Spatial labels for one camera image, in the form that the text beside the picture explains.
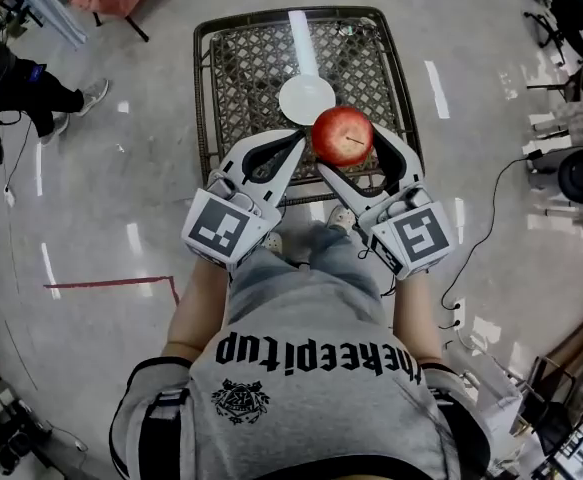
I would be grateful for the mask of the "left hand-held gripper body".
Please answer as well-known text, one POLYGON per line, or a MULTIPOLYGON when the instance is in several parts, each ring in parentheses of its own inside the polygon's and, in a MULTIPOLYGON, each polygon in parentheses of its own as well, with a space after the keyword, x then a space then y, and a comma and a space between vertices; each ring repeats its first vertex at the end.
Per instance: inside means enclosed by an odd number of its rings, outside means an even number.
POLYGON ((192 253, 233 272, 281 221, 282 195, 214 170, 207 187, 195 194, 182 239, 192 253))

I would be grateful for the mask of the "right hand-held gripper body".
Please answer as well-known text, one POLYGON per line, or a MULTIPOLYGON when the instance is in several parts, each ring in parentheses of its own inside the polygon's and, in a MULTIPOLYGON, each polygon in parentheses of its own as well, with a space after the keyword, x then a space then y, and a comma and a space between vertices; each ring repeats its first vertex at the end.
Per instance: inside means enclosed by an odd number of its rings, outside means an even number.
POLYGON ((442 203, 422 183, 366 209, 357 224, 365 245, 398 280, 430 269, 456 245, 442 203))

